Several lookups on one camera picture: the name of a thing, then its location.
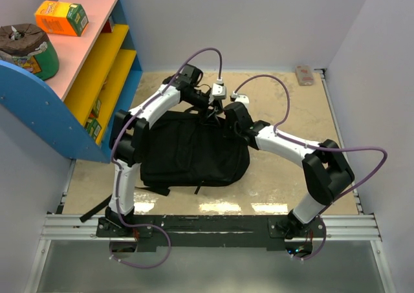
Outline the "black student backpack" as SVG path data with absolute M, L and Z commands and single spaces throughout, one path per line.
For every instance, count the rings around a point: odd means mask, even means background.
M 143 189 L 167 196 L 171 187 L 223 187 L 240 180 L 249 150 L 242 140 L 224 137 L 224 120 L 188 111 L 161 116 L 149 131 L 139 169 Z

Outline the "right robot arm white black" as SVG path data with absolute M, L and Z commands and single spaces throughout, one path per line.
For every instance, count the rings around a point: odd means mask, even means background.
M 285 238 L 304 236 L 311 222 L 353 183 L 354 173 L 333 140 L 315 142 L 289 135 L 268 122 L 253 121 L 241 102 L 224 108 L 225 128 L 256 150 L 287 159 L 303 169 L 307 193 L 281 222 L 276 224 Z

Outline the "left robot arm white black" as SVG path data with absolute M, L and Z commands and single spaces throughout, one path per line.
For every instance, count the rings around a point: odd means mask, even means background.
M 114 164 L 114 186 L 105 218 L 119 236 L 147 224 L 134 223 L 134 191 L 144 151 L 149 147 L 149 131 L 155 122 L 182 101 L 198 108 L 210 105 L 210 97 L 196 89 L 202 70 L 189 64 L 166 78 L 161 86 L 140 105 L 116 113 L 111 131 L 111 162 Z

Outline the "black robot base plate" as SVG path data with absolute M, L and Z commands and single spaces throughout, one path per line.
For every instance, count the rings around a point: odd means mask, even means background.
M 207 248 L 264 248 L 289 254 L 307 255 L 313 250 L 313 241 L 325 238 L 327 229 L 320 218 L 297 237 L 287 239 L 276 229 L 286 215 L 136 215 L 138 224 L 147 224 L 133 230 L 110 223 L 105 217 L 98 220 L 96 235 L 110 239 L 119 250 L 120 243 L 128 251 L 154 252 L 161 246 Z

